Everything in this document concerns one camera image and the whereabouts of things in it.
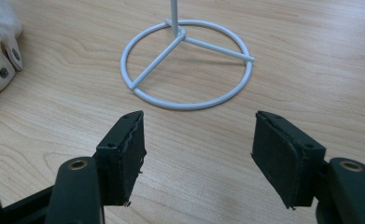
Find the wooden table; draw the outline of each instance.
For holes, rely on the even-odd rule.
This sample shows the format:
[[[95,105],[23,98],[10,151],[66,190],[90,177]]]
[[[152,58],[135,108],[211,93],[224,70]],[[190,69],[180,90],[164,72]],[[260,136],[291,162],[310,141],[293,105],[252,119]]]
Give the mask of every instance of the wooden table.
[[[54,183],[59,166],[90,156],[122,115],[143,110],[147,156],[132,205],[108,207],[107,223],[316,223],[287,210],[250,157],[255,113],[293,122],[327,147],[326,160],[365,163],[365,1],[181,0],[180,19],[230,28],[256,58],[246,87],[225,104],[180,112],[149,105],[119,70],[127,43],[170,17],[160,0],[14,0],[23,71],[0,93],[0,198],[14,203]],[[224,35],[187,28],[237,49]],[[143,39],[132,78],[172,41]],[[200,102],[230,90],[244,64],[181,44],[140,88]]]

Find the wire ring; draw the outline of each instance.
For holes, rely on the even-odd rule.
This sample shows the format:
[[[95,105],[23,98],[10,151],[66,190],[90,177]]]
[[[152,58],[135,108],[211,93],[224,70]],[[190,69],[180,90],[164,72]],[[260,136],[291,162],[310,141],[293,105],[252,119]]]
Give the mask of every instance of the wire ring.
[[[231,30],[217,25],[213,22],[210,21],[196,21],[196,20],[180,20],[178,21],[179,25],[193,25],[193,26],[202,26],[202,27],[207,27],[207,28],[212,28],[214,30],[217,30],[221,33],[223,33],[224,35],[227,35],[228,37],[230,37],[239,47],[240,50],[243,52],[243,54],[249,56],[249,51],[248,48],[246,47],[246,44],[243,42],[243,40],[236,35],[234,32],[232,32]],[[139,40],[141,40],[142,38],[144,38],[145,36],[154,33],[160,29],[164,29],[170,27],[170,25],[168,25],[167,23],[160,23],[158,25],[154,25],[152,27],[147,28],[145,31],[143,31],[142,33],[140,33],[139,35],[137,35],[136,37],[134,37],[130,43],[126,46],[126,48],[124,49],[122,55],[121,55],[121,59],[120,59],[120,71],[121,71],[121,76],[124,79],[124,82],[127,84],[128,87],[130,87],[132,85],[132,80],[130,79],[130,76],[127,72],[127,58],[130,54],[130,51],[132,50],[133,46],[138,43]],[[153,97],[151,95],[148,95],[147,93],[141,91],[139,88],[135,88],[132,91],[139,96],[141,99],[147,101],[150,104],[159,106],[159,107],[163,107],[163,108],[168,108],[168,109],[175,109],[175,110],[198,110],[198,109],[205,109],[208,107],[212,107],[215,105],[220,105],[228,100],[230,100],[234,95],[236,95],[240,90],[243,89],[243,87],[246,85],[246,83],[248,82],[250,76],[251,76],[251,71],[252,71],[252,62],[246,62],[246,71],[245,74],[243,75],[243,77],[241,78],[240,82],[229,92],[227,92],[226,94],[215,98],[213,100],[209,100],[209,101],[203,101],[203,102],[199,102],[199,103],[174,103],[174,102],[170,102],[170,101],[164,101],[161,99],[158,99],[156,97]]]

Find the metal stand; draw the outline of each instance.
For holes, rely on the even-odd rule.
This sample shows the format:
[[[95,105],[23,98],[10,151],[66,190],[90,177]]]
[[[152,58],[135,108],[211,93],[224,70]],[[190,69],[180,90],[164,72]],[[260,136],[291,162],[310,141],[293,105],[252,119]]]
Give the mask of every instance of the metal stand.
[[[141,97],[143,100],[153,104],[157,105],[159,107],[164,107],[168,109],[176,109],[176,110],[196,110],[196,109],[205,109],[211,106],[222,104],[229,99],[231,99],[234,95],[236,95],[248,82],[249,77],[251,75],[252,70],[252,63],[254,62],[254,58],[249,55],[248,48],[244,44],[243,40],[238,37],[235,33],[230,31],[229,29],[219,26],[213,22],[209,21],[196,21],[196,20],[181,20],[179,21],[177,18],[177,1],[171,0],[171,13],[172,13],[172,19],[166,20],[164,23],[152,26],[145,31],[143,31],[141,34],[137,35],[135,38],[133,38],[130,43],[127,45],[127,47],[124,49],[121,59],[120,59],[120,70],[121,75],[126,82],[127,86],[130,90],[132,90],[136,95]],[[220,31],[224,35],[229,36],[232,40],[235,41],[235,43],[239,46],[242,53],[232,51],[229,49],[225,49],[223,47],[213,45],[207,42],[204,42],[202,40],[198,40],[195,38],[187,37],[186,31],[181,27],[181,25],[193,25],[193,26],[202,26],[206,28],[211,28],[217,31]],[[132,81],[130,79],[129,74],[127,73],[127,58],[129,56],[130,51],[132,50],[133,46],[138,43],[138,41],[145,36],[154,33],[160,29],[172,27],[173,33],[175,36],[175,40],[134,80]],[[229,92],[226,94],[205,102],[200,103],[194,103],[194,104],[180,104],[180,103],[174,103],[174,102],[168,102],[164,101],[158,98],[155,98],[153,96],[150,96],[146,94],[145,92],[141,91],[138,86],[139,84],[152,72],[155,67],[161,63],[161,61],[174,49],[176,46],[181,43],[182,41],[186,43],[190,43],[195,46],[199,46],[205,49],[211,49],[216,52],[226,54],[229,56],[232,56],[237,59],[241,59],[246,63],[246,72],[244,76],[241,78],[240,82]]]

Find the white wire stand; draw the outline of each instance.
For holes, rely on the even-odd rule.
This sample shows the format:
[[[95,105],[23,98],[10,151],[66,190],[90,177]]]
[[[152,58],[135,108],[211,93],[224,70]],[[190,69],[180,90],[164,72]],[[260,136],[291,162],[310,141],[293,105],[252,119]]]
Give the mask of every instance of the white wire stand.
[[[130,41],[130,43],[126,46],[126,48],[124,49],[124,51],[121,55],[121,59],[120,59],[120,70],[121,70],[121,75],[122,75],[124,81],[126,82],[127,86],[129,87],[129,89],[132,90],[137,96],[139,96],[140,98],[142,98],[143,100],[147,101],[150,104],[153,104],[153,105],[156,105],[159,107],[163,107],[163,108],[175,109],[175,110],[205,109],[208,107],[222,104],[222,103],[228,101],[229,99],[231,99],[234,95],[236,95],[240,90],[243,89],[243,87],[246,85],[246,83],[248,82],[248,80],[251,76],[252,63],[254,62],[255,59],[249,55],[249,51],[248,51],[248,48],[246,47],[246,44],[243,42],[243,40],[240,37],[238,37],[238,35],[233,33],[231,30],[229,30],[223,26],[217,25],[213,22],[197,21],[197,20],[180,20],[179,21],[177,18],[177,1],[176,0],[171,0],[171,14],[172,14],[171,20],[165,20],[164,23],[149,27],[148,29],[146,29],[145,31],[143,31],[142,33],[140,33],[139,35],[134,37]],[[204,42],[202,40],[187,37],[186,31],[181,27],[181,25],[201,26],[201,27],[206,27],[206,28],[211,28],[211,29],[217,30],[217,31],[223,33],[224,35],[227,35],[228,37],[230,37],[239,46],[242,53],[236,52],[236,51],[233,51],[230,49],[225,49],[223,47],[213,45],[213,44]],[[175,40],[173,42],[171,42],[171,44],[146,69],[144,69],[144,71],[134,81],[132,81],[130,79],[129,74],[127,73],[127,58],[129,56],[130,51],[132,50],[133,46],[136,43],[138,43],[138,41],[141,40],[142,38],[144,38],[145,36],[147,36],[151,33],[154,33],[160,29],[164,29],[164,28],[167,28],[170,26],[173,29]],[[243,60],[246,64],[245,74],[241,78],[240,82],[231,91],[229,91],[226,94],[219,96],[218,98],[215,98],[213,100],[204,101],[204,102],[200,102],[200,103],[181,104],[181,103],[164,101],[162,99],[158,99],[156,97],[150,96],[150,95],[146,94],[145,92],[141,91],[138,88],[139,84],[182,41],[184,41],[186,43],[190,43],[195,46],[205,48],[205,49],[211,49],[216,52],[226,54],[231,57]]]

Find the screw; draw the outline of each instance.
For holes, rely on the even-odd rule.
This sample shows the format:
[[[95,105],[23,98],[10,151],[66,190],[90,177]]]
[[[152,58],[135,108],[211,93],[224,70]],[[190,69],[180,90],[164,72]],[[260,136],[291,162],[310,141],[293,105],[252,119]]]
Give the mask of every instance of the screw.
[[[19,53],[15,50],[15,49],[12,49],[12,52],[14,54],[14,57],[17,59],[17,60],[20,60],[20,55]]]
[[[0,71],[1,78],[6,78],[8,76],[8,71],[6,68],[2,68]]]

